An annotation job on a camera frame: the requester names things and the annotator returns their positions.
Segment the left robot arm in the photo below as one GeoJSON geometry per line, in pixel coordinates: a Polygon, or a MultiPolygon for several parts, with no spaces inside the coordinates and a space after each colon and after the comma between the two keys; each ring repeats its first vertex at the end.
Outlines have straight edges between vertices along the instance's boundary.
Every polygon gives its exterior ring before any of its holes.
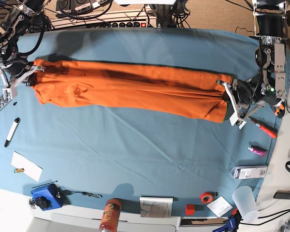
{"type": "Polygon", "coordinates": [[[253,0],[249,5],[254,16],[254,35],[259,39],[255,52],[259,71],[247,81],[217,80],[225,87],[232,104],[233,114],[229,120],[238,126],[244,125],[266,103],[278,118],[282,118],[287,99],[287,4],[283,0],[253,0]]]}

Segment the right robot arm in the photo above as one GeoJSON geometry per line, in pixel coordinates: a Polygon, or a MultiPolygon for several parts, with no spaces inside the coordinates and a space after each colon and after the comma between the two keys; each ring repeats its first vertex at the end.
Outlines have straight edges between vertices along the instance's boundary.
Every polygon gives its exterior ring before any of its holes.
{"type": "Polygon", "coordinates": [[[4,87],[20,80],[21,75],[34,68],[33,62],[27,60],[40,46],[46,30],[46,19],[43,0],[20,0],[11,7],[8,14],[0,24],[0,77],[4,87]],[[34,24],[35,19],[40,19],[42,28],[36,45],[28,52],[19,52],[17,41],[25,35],[34,24]]]}

